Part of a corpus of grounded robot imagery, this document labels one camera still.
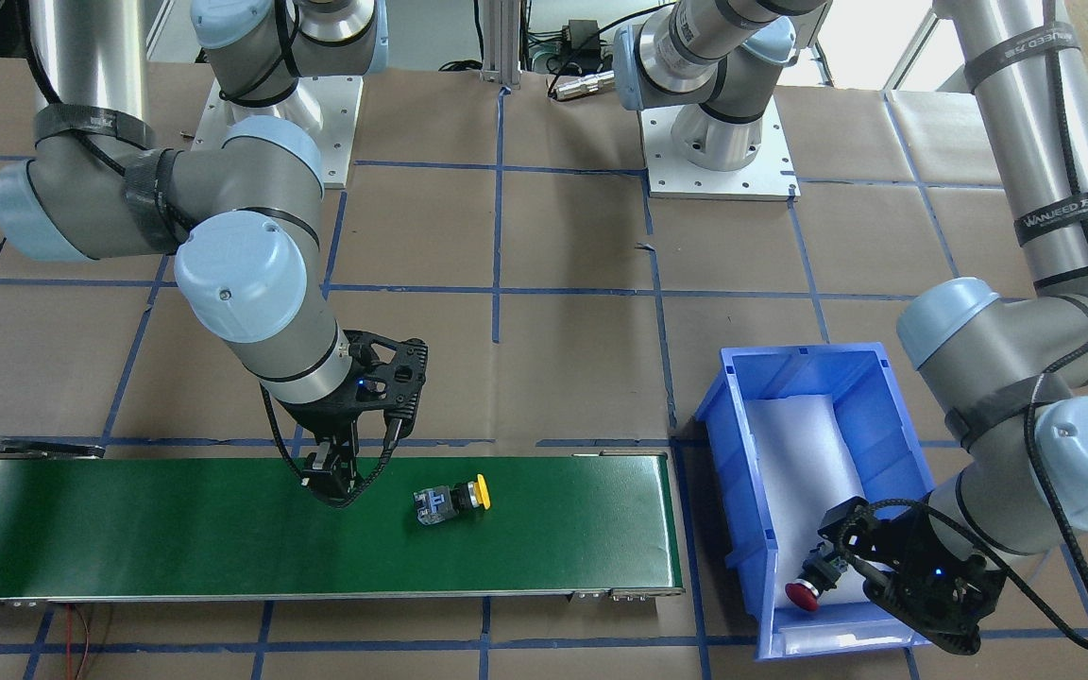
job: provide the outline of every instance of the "table surface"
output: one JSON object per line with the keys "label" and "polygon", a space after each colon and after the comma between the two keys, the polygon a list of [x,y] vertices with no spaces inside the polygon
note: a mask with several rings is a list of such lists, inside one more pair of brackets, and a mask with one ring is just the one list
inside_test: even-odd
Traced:
{"label": "table surface", "polygon": [[[160,143],[186,147],[211,70],[149,75]],[[764,205],[647,197],[634,114],[614,97],[549,102],[544,87],[367,78],[348,189],[329,190],[321,212],[327,302],[344,326],[431,344],[401,456],[669,452],[685,594],[85,605],[87,677],[1088,679],[1088,654],[1014,591],[977,657],[753,663],[756,623],[722,562],[716,477],[691,423],[721,347],[881,341],[936,478],[966,463],[894,323],[953,275],[1034,295],[975,100],[780,89],[802,197]],[[34,107],[25,64],[0,61],[0,168],[34,152]],[[275,457],[255,380],[198,324],[163,259],[61,265],[10,246],[0,435],[100,444],[110,460]],[[1087,626],[1059,551],[1023,569]],[[0,677],[64,677],[65,617],[0,610]],[[73,628],[76,645],[76,616]]]}

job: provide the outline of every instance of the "cable strap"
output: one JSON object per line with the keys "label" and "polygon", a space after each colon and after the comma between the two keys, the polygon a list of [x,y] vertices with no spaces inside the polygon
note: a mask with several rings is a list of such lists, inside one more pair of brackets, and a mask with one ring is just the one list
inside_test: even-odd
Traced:
{"label": "cable strap", "polygon": [[32,127],[36,143],[76,129],[79,133],[104,134],[133,144],[138,149],[157,146],[157,134],[150,125],[146,125],[146,121],[134,119],[123,111],[83,103],[50,103],[36,113]]}
{"label": "cable strap", "polygon": [[1031,404],[1031,392],[1035,384],[1039,382],[1039,375],[1031,375],[1027,380],[1019,380],[1017,383],[1007,384],[1001,391],[989,393],[967,409],[951,409],[947,413],[947,429],[960,442],[964,448],[970,448],[981,435],[989,432],[993,426],[1006,422],[1015,415],[1024,412],[1028,408],[1037,406],[1052,405],[1072,397],[1070,385],[1059,374],[1049,373],[1043,376],[1040,391],[1035,396],[1035,404]]}
{"label": "cable strap", "polygon": [[976,91],[986,77],[1005,66],[1050,50],[1066,50],[1070,47],[1079,47],[1074,26],[1065,22],[1048,22],[1027,33],[1015,35],[1014,38],[1003,39],[972,58],[963,64],[963,77],[968,83],[968,91]]}
{"label": "cable strap", "polygon": [[159,254],[173,254],[187,239],[186,230],[169,215],[170,171],[177,154],[172,149],[146,151],[125,169],[125,205],[139,235]]}
{"label": "cable strap", "polygon": [[1088,219],[1088,190],[1063,198],[1040,210],[1029,211],[1014,220],[1014,235],[1018,237],[1018,245],[1024,246],[1033,238],[1039,238],[1044,233],[1052,233],[1084,219]]}

